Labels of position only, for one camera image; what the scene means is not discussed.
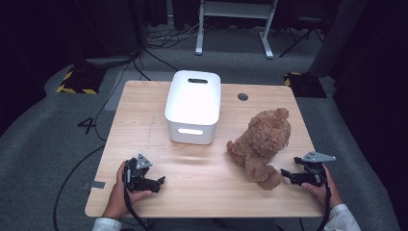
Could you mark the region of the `white plastic storage box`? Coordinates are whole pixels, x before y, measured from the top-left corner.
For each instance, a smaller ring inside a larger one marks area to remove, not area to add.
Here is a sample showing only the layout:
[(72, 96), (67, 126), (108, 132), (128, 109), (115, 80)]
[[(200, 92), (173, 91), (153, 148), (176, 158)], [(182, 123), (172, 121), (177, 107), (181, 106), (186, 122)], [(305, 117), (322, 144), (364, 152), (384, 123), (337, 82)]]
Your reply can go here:
[(171, 81), (165, 118), (172, 141), (210, 144), (220, 114), (220, 77), (211, 72), (180, 70)]

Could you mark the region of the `white metal stand frame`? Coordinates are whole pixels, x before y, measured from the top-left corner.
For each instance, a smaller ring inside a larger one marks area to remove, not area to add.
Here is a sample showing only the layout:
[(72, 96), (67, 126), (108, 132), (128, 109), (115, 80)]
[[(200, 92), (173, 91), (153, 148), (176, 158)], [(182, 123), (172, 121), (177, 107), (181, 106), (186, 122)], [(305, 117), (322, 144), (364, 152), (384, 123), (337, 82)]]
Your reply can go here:
[(268, 43), (268, 33), (270, 25), (275, 14), (278, 0), (271, 0), (270, 3), (237, 3), (237, 2), (215, 2), (212, 0), (200, 0), (198, 10), (198, 33), (195, 46), (195, 54), (200, 56), (203, 53), (204, 41), (204, 17), (219, 16), (219, 17), (237, 17), (237, 18), (252, 18), (264, 19), (266, 25), (264, 30), (259, 33), (261, 43), (263, 45), (266, 57), (272, 59), (273, 52)]

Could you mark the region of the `grey curtain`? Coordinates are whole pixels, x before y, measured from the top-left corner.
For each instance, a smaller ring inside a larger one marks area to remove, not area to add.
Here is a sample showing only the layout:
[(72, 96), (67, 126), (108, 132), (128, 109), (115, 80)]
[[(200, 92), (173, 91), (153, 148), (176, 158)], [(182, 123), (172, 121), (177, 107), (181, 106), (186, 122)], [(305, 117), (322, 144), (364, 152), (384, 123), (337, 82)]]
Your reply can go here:
[(325, 77), (339, 58), (347, 40), (358, 23), (368, 0), (342, 0), (332, 27), (329, 29), (308, 74)]

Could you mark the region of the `black yellow striped base plate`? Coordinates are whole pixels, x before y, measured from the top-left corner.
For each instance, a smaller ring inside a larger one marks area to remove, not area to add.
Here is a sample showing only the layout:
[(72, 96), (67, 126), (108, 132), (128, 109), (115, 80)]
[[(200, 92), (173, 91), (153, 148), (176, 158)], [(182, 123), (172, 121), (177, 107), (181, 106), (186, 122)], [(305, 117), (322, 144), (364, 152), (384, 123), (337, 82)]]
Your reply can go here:
[(309, 73), (287, 72), (284, 84), (292, 89), (295, 97), (326, 98), (319, 79)]
[(106, 68), (79, 69), (72, 67), (65, 74), (57, 92), (98, 94), (106, 72)]

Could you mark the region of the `person's left hand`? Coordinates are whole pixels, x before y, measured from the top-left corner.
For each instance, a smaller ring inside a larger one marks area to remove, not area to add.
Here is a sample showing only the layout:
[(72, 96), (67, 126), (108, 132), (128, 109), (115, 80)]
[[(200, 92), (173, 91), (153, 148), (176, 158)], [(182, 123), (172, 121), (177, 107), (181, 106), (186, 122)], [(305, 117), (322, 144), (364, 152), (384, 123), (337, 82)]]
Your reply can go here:
[[(116, 173), (116, 182), (110, 193), (107, 206), (102, 214), (103, 218), (120, 219), (128, 213), (124, 199), (125, 186), (122, 180), (125, 164), (126, 162), (123, 162)], [(130, 202), (134, 205), (136, 202), (146, 198), (150, 194), (152, 194), (152, 191), (131, 192), (129, 194)]]

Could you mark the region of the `black tripod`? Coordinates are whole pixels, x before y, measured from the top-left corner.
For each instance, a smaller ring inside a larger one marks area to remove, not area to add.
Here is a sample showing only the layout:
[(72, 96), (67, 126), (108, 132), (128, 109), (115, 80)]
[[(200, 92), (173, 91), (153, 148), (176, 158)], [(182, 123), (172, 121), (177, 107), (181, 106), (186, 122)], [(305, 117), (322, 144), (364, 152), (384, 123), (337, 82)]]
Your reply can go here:
[(297, 46), (302, 40), (307, 39), (312, 32), (315, 32), (320, 41), (323, 41), (318, 33), (318, 29), (323, 26), (323, 19), (319, 17), (307, 17), (307, 16), (293, 16), (290, 20), (290, 25), (288, 29), (293, 34), (292, 29), (298, 31), (305, 30), (305, 33), (300, 38), (293, 38), (293, 44), (289, 46), (282, 54), (279, 55), (283, 58), (288, 52), (290, 52), (295, 46)]

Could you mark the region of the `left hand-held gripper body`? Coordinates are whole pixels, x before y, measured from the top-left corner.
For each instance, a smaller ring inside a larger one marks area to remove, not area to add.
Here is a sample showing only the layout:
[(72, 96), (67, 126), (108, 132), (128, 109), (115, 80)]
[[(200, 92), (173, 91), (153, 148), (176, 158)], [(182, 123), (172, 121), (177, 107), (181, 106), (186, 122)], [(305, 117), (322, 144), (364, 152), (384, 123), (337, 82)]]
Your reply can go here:
[(152, 167), (152, 163), (142, 154), (126, 161), (123, 181), (129, 191), (153, 191), (152, 180), (145, 178), (150, 167)]

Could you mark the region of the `person's dark trousers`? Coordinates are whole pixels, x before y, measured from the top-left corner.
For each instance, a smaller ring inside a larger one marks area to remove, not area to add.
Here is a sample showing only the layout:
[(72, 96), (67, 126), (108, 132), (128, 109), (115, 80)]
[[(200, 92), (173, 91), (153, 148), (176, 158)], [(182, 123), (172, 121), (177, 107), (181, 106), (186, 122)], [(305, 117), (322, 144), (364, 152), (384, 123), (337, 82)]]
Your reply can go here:
[(156, 218), (151, 231), (281, 231), (273, 218)]

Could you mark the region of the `brown teddy bear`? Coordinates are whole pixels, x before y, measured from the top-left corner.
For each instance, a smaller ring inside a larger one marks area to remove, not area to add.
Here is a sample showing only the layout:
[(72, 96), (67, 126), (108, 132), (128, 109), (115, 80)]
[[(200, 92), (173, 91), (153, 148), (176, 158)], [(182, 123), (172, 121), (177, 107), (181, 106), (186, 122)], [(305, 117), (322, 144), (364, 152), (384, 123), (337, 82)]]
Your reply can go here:
[(250, 119), (239, 138), (226, 143), (233, 162), (245, 169), (251, 182), (267, 191), (281, 183), (280, 174), (269, 163), (289, 143), (291, 124), (288, 118), (286, 108), (262, 111)]

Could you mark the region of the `grey stand base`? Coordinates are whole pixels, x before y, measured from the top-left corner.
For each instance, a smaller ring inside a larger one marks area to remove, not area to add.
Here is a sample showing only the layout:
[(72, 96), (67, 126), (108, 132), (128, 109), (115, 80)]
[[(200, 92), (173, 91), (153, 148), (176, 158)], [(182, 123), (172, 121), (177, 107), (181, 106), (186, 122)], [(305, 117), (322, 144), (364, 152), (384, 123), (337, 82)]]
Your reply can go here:
[(134, 56), (119, 56), (107, 58), (91, 58), (86, 59), (88, 64), (95, 68), (114, 68), (131, 63), (135, 59)]

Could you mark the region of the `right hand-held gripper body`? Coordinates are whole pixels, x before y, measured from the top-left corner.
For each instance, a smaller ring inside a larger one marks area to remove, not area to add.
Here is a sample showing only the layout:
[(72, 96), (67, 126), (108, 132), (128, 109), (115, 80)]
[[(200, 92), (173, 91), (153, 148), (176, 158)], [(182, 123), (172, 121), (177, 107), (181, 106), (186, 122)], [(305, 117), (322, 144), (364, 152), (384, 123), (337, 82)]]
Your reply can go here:
[(325, 162), (336, 161), (335, 156), (326, 155), (317, 151), (310, 151), (301, 158), (305, 171), (312, 176), (311, 184), (320, 186), (326, 179)]

